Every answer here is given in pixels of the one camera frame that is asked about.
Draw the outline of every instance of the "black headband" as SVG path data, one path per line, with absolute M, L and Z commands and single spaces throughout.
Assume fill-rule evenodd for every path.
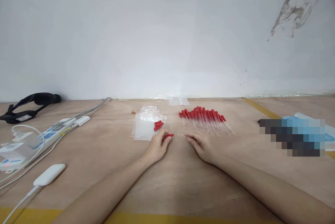
M 11 104 L 8 107 L 8 111 L 4 115 L 0 116 L 0 120 L 5 120 L 7 123 L 10 124 L 16 124 L 26 120 L 30 120 L 33 119 L 39 111 L 41 111 L 48 105 L 52 103 L 59 103 L 61 101 L 62 101 L 61 96 L 56 94 L 54 95 L 51 93 L 32 94 L 19 101 L 17 105 Z M 34 102 L 37 105 L 43 105 L 43 106 L 38 108 L 37 110 L 26 110 L 19 113 L 13 113 L 13 110 L 15 110 L 17 107 L 20 107 L 29 102 Z

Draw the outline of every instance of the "pile of pipettes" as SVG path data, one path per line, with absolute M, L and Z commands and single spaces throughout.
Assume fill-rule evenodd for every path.
M 206 110 L 205 107 L 197 106 L 193 111 L 182 110 L 179 112 L 179 117 L 183 121 L 184 129 L 207 131 L 212 136 L 213 134 L 218 135 L 225 132 L 229 136 L 234 135 L 224 116 L 213 109 Z

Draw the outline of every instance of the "person's right hand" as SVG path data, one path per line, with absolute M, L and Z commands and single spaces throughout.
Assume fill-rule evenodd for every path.
M 210 138 L 202 132 L 188 133 L 185 134 L 185 136 L 188 138 L 187 141 L 191 143 L 202 160 L 215 164 L 217 155 L 222 148 L 216 139 Z

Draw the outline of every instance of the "white charger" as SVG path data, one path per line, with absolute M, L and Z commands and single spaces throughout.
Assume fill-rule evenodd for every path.
M 8 215 L 5 221 L 2 224 L 5 224 L 16 209 L 30 196 L 32 195 L 38 188 L 41 186 L 46 186 L 50 184 L 65 168 L 64 164 L 56 164 L 50 166 L 44 173 L 42 173 L 37 179 L 35 179 L 33 185 L 34 188 L 20 201 L 19 204 L 13 209 L 13 211 Z

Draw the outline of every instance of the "forearm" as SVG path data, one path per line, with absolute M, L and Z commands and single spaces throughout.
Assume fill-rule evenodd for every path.
M 227 156 L 215 161 L 286 223 L 335 223 L 335 210 L 285 181 Z
M 54 224 L 100 224 L 110 214 L 138 177 L 152 165 L 141 156 L 92 186 L 68 206 Z

